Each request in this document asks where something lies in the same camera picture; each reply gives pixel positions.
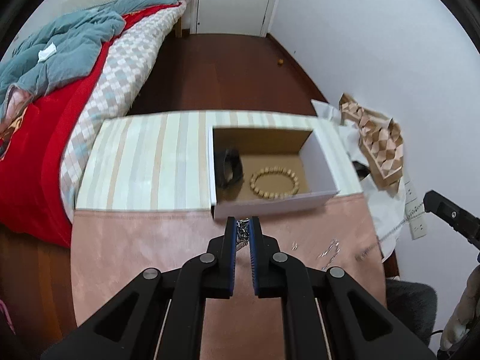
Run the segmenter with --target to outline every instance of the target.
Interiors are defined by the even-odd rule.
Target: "white door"
[[[268,0],[198,0],[197,33],[260,36]]]

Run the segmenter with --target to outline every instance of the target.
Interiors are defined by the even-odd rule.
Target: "blue gripper pad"
[[[237,221],[233,221],[233,235],[230,249],[230,296],[233,295],[233,288],[235,285],[235,262],[237,257]]]
[[[248,222],[248,234],[248,243],[250,244],[251,280],[253,281],[253,291],[255,296],[258,296],[257,250],[255,246],[254,222],[251,219]]]

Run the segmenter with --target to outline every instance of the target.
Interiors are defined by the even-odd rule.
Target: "red blanket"
[[[159,5],[125,15],[124,30],[160,9]],[[104,43],[89,76],[28,105],[0,161],[0,222],[10,230],[70,247],[71,223],[60,196],[63,150],[107,59]]]

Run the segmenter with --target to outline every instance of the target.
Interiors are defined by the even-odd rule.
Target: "metal screw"
[[[276,261],[277,263],[284,263],[287,261],[288,256],[285,253],[282,252],[277,252],[273,254],[273,260]]]
[[[215,261],[215,256],[212,253],[204,253],[200,256],[200,261],[205,264],[212,263]]]
[[[158,276],[158,271],[155,268],[147,268],[143,271],[143,277],[147,280],[155,279]]]
[[[345,275],[345,271],[338,266],[334,266],[332,269],[330,269],[330,275],[339,279]]]

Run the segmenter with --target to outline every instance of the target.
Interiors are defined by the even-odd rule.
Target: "gray blue blanket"
[[[15,49],[10,60],[0,64],[0,124],[5,122],[9,94],[13,87],[27,91],[30,102],[78,78],[88,76],[102,43],[122,32],[125,20],[121,15],[177,1],[117,0],[60,16],[30,35]],[[39,62],[38,52],[52,43],[57,48],[56,53]]]

